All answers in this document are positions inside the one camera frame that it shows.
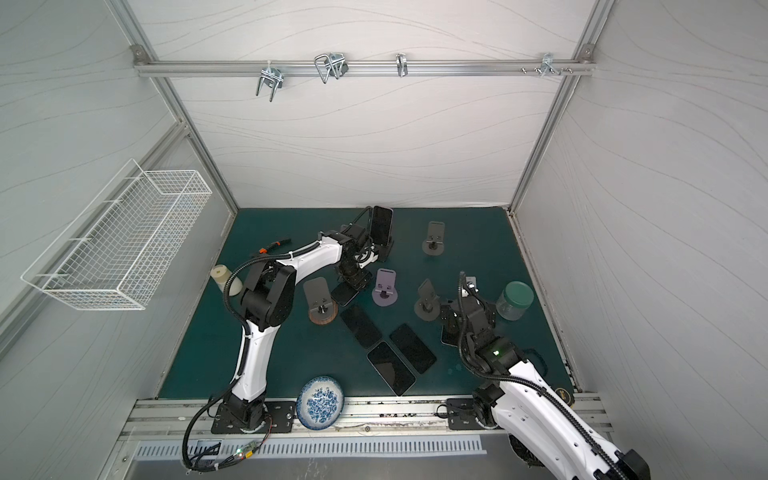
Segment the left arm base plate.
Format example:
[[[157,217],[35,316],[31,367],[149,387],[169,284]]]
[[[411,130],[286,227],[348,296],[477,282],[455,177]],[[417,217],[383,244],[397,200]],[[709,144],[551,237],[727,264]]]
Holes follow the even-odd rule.
[[[226,406],[219,405],[213,417],[212,434],[290,433],[295,418],[294,401],[269,401],[262,404],[262,417],[251,424],[242,422]]]

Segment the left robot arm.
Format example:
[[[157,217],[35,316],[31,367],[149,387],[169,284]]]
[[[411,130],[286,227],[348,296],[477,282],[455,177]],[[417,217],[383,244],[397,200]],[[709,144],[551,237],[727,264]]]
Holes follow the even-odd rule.
[[[337,303],[347,305],[370,285],[373,275],[367,267],[385,250],[371,239],[374,211],[366,207],[339,231],[321,231],[314,242],[297,250],[265,251],[241,264],[225,282],[223,302],[240,323],[242,337],[233,379],[216,399],[236,427],[255,431],[266,419],[269,358],[279,328],[292,311],[296,286],[332,266],[340,281]]]

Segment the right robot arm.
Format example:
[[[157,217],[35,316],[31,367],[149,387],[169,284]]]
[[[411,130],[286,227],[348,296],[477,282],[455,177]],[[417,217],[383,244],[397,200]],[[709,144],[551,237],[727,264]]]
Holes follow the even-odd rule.
[[[558,479],[649,479],[651,470],[633,449],[607,440],[551,388],[523,351],[495,331],[495,307],[459,273],[458,355],[484,383],[472,394],[476,422],[500,428],[527,463]]]

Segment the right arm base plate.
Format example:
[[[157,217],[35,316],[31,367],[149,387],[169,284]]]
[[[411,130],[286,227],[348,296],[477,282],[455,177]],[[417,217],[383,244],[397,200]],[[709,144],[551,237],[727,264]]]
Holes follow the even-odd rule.
[[[470,397],[448,398],[443,405],[445,406],[445,416],[448,427],[452,431],[468,430],[497,430],[498,425],[483,423],[478,419],[479,408],[475,401]]]

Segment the black phone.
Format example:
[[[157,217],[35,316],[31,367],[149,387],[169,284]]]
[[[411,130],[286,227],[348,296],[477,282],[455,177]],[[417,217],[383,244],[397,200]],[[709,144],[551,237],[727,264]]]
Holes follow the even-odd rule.
[[[443,325],[441,342],[448,346],[457,347],[460,339],[460,329],[457,326]]]
[[[388,343],[380,341],[367,354],[369,363],[396,396],[404,395],[416,378]]]
[[[340,306],[346,307],[359,294],[359,291],[347,282],[339,283],[332,291],[332,299]]]
[[[370,238],[375,245],[387,246],[392,236],[394,212],[391,208],[374,206],[370,223]]]
[[[409,325],[401,324],[389,338],[419,374],[425,374],[435,364],[435,354]]]
[[[370,350],[382,339],[379,328],[359,305],[346,308],[341,318],[362,348]]]

